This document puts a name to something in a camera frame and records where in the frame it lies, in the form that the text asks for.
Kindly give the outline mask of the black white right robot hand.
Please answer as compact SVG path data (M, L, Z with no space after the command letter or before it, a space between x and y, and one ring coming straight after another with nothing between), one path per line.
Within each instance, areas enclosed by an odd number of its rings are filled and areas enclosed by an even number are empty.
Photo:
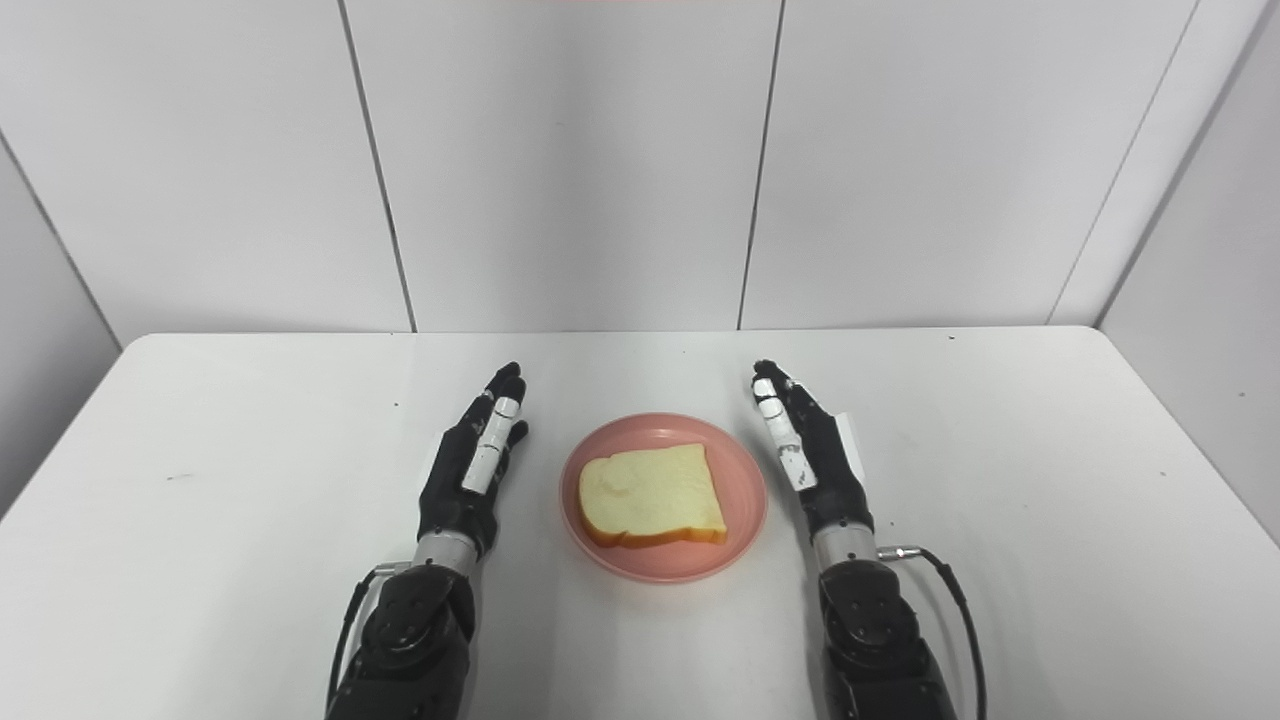
M849 459L837 416L777 363L753 364L751 395L809 536L829 528L874 530L867 492Z

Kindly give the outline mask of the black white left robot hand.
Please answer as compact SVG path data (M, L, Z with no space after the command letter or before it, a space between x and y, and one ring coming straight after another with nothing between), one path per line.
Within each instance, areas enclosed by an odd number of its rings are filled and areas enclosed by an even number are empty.
M512 451L529 434L529 424L520 418L526 392L520 364L507 363L444 430L419 497L421 541L460 536L480 559L494 548L499 489Z

